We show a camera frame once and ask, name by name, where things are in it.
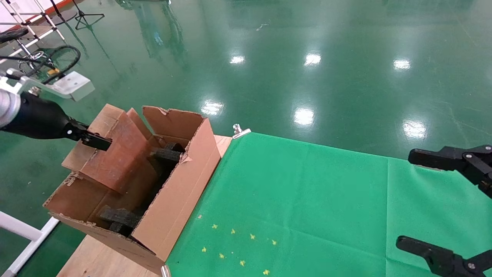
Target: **green cloth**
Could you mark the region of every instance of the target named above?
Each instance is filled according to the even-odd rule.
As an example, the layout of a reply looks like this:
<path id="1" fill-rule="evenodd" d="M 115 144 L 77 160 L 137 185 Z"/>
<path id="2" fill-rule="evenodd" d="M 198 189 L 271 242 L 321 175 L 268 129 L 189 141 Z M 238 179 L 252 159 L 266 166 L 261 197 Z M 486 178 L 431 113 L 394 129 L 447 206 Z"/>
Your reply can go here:
<path id="1" fill-rule="evenodd" d="M 166 263 L 173 277 L 432 277 L 396 238 L 469 258 L 492 249 L 491 215 L 457 172 L 251 133 L 232 141 Z"/>

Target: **black tripod stand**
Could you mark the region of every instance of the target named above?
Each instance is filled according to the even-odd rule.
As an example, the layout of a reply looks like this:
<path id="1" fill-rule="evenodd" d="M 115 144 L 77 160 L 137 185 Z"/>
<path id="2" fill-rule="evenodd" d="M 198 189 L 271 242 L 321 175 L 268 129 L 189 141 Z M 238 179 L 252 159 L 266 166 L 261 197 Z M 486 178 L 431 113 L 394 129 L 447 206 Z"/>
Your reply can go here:
<path id="1" fill-rule="evenodd" d="M 73 19 L 77 15 L 77 12 L 71 9 L 60 12 L 55 2 L 53 0 L 50 0 L 50 2 L 53 8 L 55 9 L 55 12 L 57 13 L 56 16 L 53 16 L 51 18 L 51 21 L 53 21 L 53 24 L 55 24 L 55 26 L 65 23 L 68 20 Z"/>
<path id="2" fill-rule="evenodd" d="M 78 15 L 75 17 L 75 20 L 77 20 L 77 24 L 75 25 L 75 29 L 76 30 L 80 30 L 80 29 L 83 29 L 83 28 L 87 28 L 89 26 L 91 26 L 92 24 L 95 24 L 97 21 L 101 20 L 103 17 L 104 17 L 104 13 L 84 13 L 80 8 L 79 6 L 77 5 L 77 2 L 75 2 L 75 0 L 72 0 L 72 2 L 75 4 L 75 7 L 77 8 L 77 10 L 79 11 L 78 12 Z M 96 16 L 100 16 L 96 21 L 92 22 L 91 24 L 89 24 L 86 20 L 86 16 L 92 16 L 92 15 L 96 15 Z M 82 23 L 85 25 L 85 27 L 82 27 L 82 28 L 79 28 L 79 24 Z"/>

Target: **cardboard flap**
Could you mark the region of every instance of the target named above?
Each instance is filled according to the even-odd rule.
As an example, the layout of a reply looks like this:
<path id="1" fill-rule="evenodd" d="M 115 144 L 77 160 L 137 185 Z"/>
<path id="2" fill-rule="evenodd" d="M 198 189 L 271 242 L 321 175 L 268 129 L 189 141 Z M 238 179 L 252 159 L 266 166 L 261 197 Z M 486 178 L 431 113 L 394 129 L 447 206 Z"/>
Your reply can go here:
<path id="1" fill-rule="evenodd" d="M 104 109 L 108 109 L 109 114 L 116 116 L 116 112 L 112 114 L 114 109 L 108 107 L 112 106 L 106 105 Z M 135 120 L 132 120 L 124 111 L 119 114 L 116 120 L 109 120 L 105 125 L 93 126 L 92 124 L 91 128 L 99 134 L 104 134 L 106 130 L 110 129 L 111 131 L 106 134 L 106 137 L 111 138 L 113 142 L 107 151 L 96 150 L 90 158 L 83 160 L 85 163 L 78 172 L 83 178 L 99 182 L 124 194 L 128 189 L 128 179 L 134 174 L 138 165 L 144 162 L 150 154 L 147 138 L 135 124 Z"/>
<path id="2" fill-rule="evenodd" d="M 191 139 L 204 120 L 198 113 L 178 109 L 143 106 L 143 114 L 157 135 Z"/>
<path id="3" fill-rule="evenodd" d="M 220 160 L 208 119 L 196 131 L 187 153 L 192 160 L 174 168 L 132 233 L 164 261 Z"/>
<path id="4" fill-rule="evenodd" d="M 70 217 L 64 216 L 63 214 L 56 214 L 53 212 L 50 212 L 49 214 L 59 221 L 96 238 L 98 241 L 111 247 L 116 252 L 156 274 L 160 273 L 159 269 L 164 265 L 164 261 L 160 260 L 138 243 L 133 242 L 120 234 L 99 228 L 94 226 L 94 224 L 74 220 Z"/>
<path id="5" fill-rule="evenodd" d="M 116 125 L 116 122 L 122 113 L 124 113 L 124 110 L 106 104 L 89 126 L 89 131 L 97 132 L 101 136 L 107 137 Z M 95 152 L 95 148 L 83 145 L 82 142 L 79 141 L 67 157 L 65 157 L 64 161 L 61 163 L 61 166 L 72 171 L 80 171 L 86 161 L 90 159 Z"/>
<path id="6" fill-rule="evenodd" d="M 151 131 L 147 128 L 147 126 L 145 126 L 144 121 L 138 115 L 137 111 L 135 111 L 134 108 L 129 109 L 126 112 L 126 114 L 131 119 L 131 121 L 133 121 L 133 123 L 135 123 L 135 125 L 137 126 L 137 128 L 140 130 L 140 132 L 142 132 L 142 134 L 144 135 L 144 137 L 146 139 L 150 139 L 152 137 Z"/>

